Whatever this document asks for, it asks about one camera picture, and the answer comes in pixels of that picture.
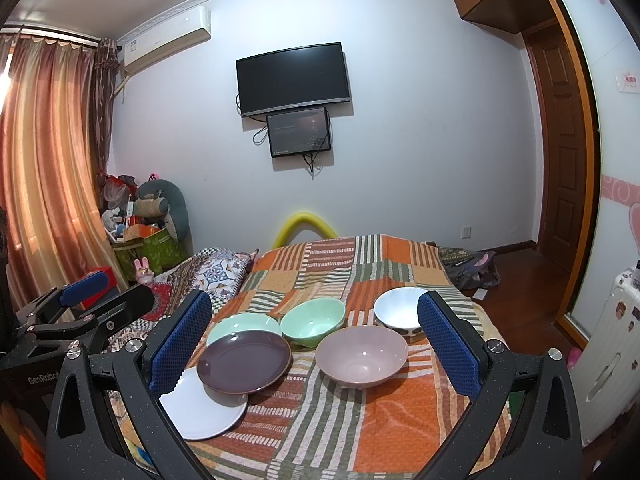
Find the yellow foam tube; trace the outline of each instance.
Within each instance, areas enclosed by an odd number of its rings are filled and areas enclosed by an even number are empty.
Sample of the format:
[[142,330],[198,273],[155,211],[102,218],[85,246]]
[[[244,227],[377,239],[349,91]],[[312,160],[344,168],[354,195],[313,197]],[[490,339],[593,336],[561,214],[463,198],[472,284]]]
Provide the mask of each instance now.
[[276,241],[273,243],[271,249],[277,249],[287,245],[287,240],[293,229],[299,224],[311,224],[322,235],[325,240],[328,238],[337,238],[338,235],[333,229],[329,227],[329,224],[322,220],[320,217],[311,213],[296,213],[289,220],[284,222],[282,229],[276,236]]

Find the bottle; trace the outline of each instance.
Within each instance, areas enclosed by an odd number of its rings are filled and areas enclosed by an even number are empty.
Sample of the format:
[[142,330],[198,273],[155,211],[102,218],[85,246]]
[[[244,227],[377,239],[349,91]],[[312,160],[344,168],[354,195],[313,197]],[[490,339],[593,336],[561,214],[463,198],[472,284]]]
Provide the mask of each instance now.
[[636,270],[634,270],[632,276],[632,284],[635,288],[640,288],[640,262],[636,265]]

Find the window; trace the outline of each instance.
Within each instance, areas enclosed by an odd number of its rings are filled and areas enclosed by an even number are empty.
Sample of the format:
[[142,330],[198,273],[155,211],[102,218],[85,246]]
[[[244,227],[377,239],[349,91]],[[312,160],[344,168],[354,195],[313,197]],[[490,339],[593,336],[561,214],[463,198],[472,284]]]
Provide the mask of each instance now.
[[6,60],[6,65],[2,74],[0,75],[0,113],[2,113],[2,105],[4,104],[4,96],[9,91],[11,80],[9,79],[9,66],[11,65],[11,59],[14,54],[9,54]]

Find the green bowl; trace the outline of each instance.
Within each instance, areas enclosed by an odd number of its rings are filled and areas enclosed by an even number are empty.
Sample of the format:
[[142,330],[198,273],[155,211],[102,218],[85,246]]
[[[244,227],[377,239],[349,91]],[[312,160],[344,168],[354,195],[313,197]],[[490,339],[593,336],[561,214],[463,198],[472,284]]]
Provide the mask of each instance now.
[[245,330],[264,330],[265,332],[282,335],[282,330],[280,330],[278,322],[273,317],[254,312],[243,312],[225,317],[213,327],[207,336],[207,346],[225,335],[244,332]]
[[340,300],[317,298],[289,310],[280,321],[280,328],[294,343],[315,348],[325,336],[342,327],[345,312]]

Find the purple plate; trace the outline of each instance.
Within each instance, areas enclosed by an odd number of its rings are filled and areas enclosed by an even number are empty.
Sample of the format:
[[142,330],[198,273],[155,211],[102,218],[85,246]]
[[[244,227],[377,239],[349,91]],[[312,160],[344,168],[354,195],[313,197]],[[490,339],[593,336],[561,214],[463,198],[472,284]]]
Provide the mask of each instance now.
[[282,377],[290,361],[291,348],[281,336],[247,330],[211,343],[198,361],[198,377],[223,394],[252,394]]

